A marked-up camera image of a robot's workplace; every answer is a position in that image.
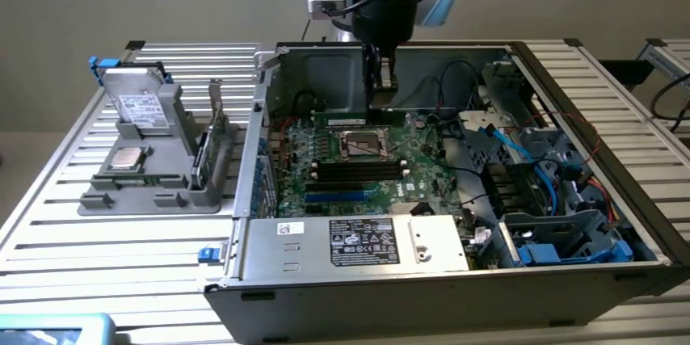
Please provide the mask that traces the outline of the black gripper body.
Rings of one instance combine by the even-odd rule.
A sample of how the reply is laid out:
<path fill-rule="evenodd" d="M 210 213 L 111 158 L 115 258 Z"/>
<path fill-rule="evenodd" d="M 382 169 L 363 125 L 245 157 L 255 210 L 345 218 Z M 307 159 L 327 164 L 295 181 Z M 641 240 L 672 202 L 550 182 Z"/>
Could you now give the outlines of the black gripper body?
<path fill-rule="evenodd" d="M 375 0 L 354 11 L 355 38 L 370 45 L 401 45 L 413 37 L 418 0 Z"/>

